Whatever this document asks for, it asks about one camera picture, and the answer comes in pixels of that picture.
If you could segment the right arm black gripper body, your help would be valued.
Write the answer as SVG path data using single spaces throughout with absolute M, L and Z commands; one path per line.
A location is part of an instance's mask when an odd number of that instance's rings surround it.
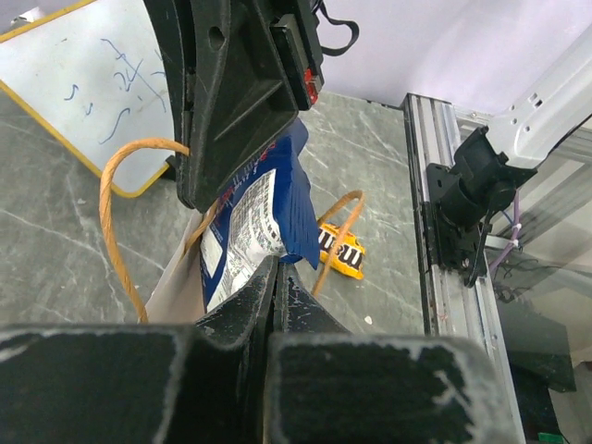
M 309 110 L 324 86 L 323 53 L 317 34 L 317 1 L 264 1 L 269 29 L 299 110 Z

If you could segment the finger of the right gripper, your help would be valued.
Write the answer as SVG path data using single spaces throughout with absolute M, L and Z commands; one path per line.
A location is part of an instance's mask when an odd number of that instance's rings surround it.
M 190 1 L 144 1 L 151 20 L 168 88 L 174 138 L 190 146 L 193 112 L 194 22 Z
M 298 113 L 271 32 L 276 1 L 193 1 L 190 154 L 179 166 L 178 196 L 206 210 L 227 183 Z

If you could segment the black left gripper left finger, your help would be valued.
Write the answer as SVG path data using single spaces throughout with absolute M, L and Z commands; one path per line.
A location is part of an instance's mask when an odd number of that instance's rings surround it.
M 277 273 L 195 323 L 2 327 L 2 441 L 260 442 Z

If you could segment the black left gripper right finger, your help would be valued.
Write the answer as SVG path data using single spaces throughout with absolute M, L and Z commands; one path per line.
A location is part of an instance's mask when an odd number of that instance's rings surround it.
M 354 334 L 277 271 L 269 443 L 520 443 L 486 353 L 464 338 Z

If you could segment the white paper bag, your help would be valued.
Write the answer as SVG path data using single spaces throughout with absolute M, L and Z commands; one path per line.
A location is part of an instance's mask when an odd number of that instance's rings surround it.
M 171 262 L 148 302 L 143 302 L 130 277 L 117 243 L 112 219 L 112 180 L 118 166 L 130 154 L 144 149 L 163 149 L 188 155 L 189 148 L 168 139 L 145 138 L 129 142 L 109 159 L 101 176 L 99 216 L 105 246 L 117 276 L 131 300 L 141 323 L 183 323 L 204 314 L 199 268 L 199 240 L 216 215 L 212 205 L 205 215 L 194 216 Z

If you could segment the blue Burts chips bag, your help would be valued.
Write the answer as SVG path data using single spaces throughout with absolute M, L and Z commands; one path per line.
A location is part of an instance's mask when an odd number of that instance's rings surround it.
M 221 195 L 200 245 L 206 312 L 244 287 L 268 256 L 318 267 L 319 228 L 299 160 L 307 140 L 306 127 L 294 120 Z

